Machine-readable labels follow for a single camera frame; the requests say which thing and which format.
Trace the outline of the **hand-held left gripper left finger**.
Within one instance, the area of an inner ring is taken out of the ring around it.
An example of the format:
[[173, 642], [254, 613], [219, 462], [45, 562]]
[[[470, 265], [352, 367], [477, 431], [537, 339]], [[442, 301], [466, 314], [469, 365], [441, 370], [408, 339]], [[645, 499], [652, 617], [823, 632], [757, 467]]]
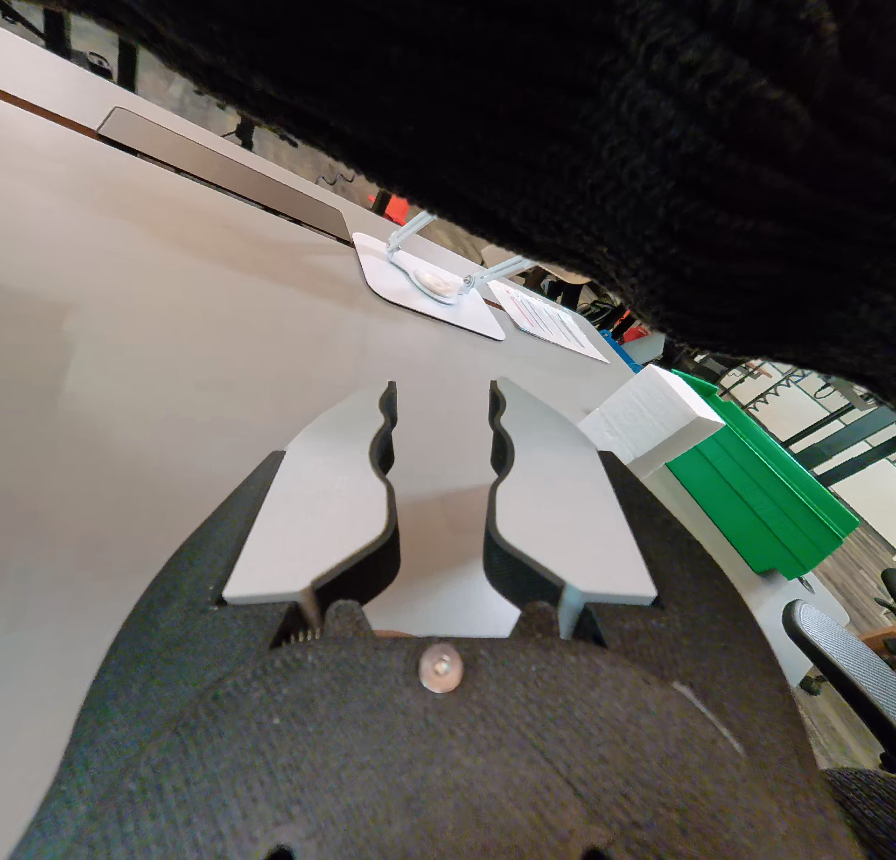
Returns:
[[286, 447], [223, 588], [230, 606], [295, 603], [320, 629], [340, 600], [364, 606], [396, 579], [394, 381], [321, 413]]

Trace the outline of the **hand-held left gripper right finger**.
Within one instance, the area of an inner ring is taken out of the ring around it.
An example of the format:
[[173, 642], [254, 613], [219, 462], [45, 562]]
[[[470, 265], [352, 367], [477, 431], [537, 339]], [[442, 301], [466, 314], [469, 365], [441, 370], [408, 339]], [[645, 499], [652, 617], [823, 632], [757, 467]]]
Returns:
[[563, 639], [588, 605], [651, 606], [658, 589], [594, 443], [505, 377], [489, 385], [488, 424], [489, 585], [519, 611], [553, 608]]

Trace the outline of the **white foam cube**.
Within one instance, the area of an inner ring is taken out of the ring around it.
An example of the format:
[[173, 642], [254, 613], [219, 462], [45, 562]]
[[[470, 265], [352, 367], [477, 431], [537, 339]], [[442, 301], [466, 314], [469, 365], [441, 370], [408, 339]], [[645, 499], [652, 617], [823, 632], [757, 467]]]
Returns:
[[650, 364], [583, 418], [578, 429], [644, 480], [724, 425], [682, 376]]

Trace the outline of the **green plastic bin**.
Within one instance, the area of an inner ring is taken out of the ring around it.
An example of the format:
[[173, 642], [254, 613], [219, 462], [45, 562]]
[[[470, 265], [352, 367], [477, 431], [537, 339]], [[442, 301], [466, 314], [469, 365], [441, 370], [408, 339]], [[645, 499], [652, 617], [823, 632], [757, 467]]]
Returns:
[[718, 388], [674, 371], [723, 428], [666, 463], [755, 573], [787, 580], [812, 572], [860, 519]]

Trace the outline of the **blue plastic bin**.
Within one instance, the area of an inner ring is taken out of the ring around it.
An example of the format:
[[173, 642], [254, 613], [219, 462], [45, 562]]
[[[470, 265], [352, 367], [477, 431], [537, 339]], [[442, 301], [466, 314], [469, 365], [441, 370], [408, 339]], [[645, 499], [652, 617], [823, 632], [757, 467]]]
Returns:
[[641, 364], [636, 363], [625, 351], [624, 347], [613, 339], [609, 330], [599, 329], [599, 334], [608, 344], [611, 351], [613, 351], [633, 373], [639, 373], [643, 370], [644, 367]]

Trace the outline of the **printed paper sheet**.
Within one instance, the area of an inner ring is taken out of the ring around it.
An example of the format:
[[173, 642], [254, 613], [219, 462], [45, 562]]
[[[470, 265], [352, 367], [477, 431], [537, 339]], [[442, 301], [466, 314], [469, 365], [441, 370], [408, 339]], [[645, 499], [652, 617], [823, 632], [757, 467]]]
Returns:
[[519, 330], [556, 347], [609, 363], [566, 308], [500, 280], [489, 282], [488, 287]]

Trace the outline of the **white desk lamp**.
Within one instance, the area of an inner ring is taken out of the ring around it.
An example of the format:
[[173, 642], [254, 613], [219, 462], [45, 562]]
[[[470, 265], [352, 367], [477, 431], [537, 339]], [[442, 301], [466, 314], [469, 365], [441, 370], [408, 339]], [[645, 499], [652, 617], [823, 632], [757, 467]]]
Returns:
[[479, 290], [487, 283], [504, 277], [517, 275], [536, 267], [535, 261], [523, 256], [514, 256], [491, 269], [484, 269], [476, 274], [467, 275], [462, 280], [451, 273], [436, 270], [430, 265], [410, 262], [409, 255], [401, 249], [402, 243], [419, 233], [419, 231], [435, 221], [436, 216], [425, 210], [409, 219], [403, 226], [392, 232], [385, 245], [385, 259], [390, 264], [405, 272], [410, 282], [423, 294], [435, 302], [445, 306], [454, 306], [463, 296]]

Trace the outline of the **grey mesh office chair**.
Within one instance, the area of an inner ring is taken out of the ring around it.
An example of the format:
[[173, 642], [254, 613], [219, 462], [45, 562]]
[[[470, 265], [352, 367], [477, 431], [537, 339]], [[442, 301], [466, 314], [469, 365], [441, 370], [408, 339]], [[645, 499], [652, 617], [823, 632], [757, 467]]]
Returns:
[[804, 600], [782, 612], [787, 635], [880, 743], [880, 765], [895, 772], [895, 673], [865, 642]]

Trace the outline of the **person's black knit sweater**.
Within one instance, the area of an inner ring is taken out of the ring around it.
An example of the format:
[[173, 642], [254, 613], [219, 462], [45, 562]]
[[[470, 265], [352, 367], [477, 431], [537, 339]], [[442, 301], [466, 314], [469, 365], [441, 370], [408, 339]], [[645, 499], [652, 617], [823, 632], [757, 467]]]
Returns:
[[697, 350], [894, 402], [894, 0], [24, 0]]

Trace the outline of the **white lamp base plate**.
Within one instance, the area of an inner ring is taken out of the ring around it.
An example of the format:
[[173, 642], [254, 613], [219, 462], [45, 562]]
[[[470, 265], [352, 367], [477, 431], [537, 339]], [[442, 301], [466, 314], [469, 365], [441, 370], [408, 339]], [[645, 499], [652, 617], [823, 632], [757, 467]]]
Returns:
[[351, 239], [366, 283], [387, 302], [487, 339], [505, 339], [504, 330], [494, 317], [491, 307], [476, 290], [452, 298], [433, 297], [413, 278], [420, 273], [427, 273], [452, 287], [460, 287], [463, 277], [404, 250], [397, 251], [395, 260], [389, 261], [386, 243], [362, 232], [352, 233]]

